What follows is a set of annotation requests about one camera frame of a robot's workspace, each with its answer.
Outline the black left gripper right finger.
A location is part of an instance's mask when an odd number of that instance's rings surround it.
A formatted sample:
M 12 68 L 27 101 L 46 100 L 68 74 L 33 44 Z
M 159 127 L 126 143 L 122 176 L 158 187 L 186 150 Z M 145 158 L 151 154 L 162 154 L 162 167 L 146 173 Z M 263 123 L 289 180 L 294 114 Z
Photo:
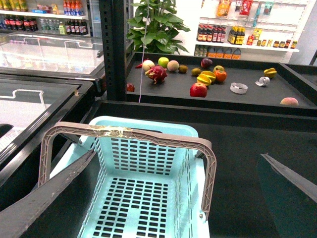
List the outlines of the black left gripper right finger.
M 289 167 L 283 165 L 268 153 L 261 154 L 261 156 L 271 165 L 271 167 L 289 182 L 295 185 L 300 191 L 307 195 L 313 201 L 317 200 L 317 185 L 299 175 Z

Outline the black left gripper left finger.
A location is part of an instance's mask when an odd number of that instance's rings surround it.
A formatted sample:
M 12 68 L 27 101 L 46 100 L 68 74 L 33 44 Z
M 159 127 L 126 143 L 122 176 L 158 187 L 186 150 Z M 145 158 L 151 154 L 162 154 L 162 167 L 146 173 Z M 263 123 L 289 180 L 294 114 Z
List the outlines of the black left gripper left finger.
M 2 238 L 75 238 L 97 184 L 97 154 L 90 150 L 0 213 Z

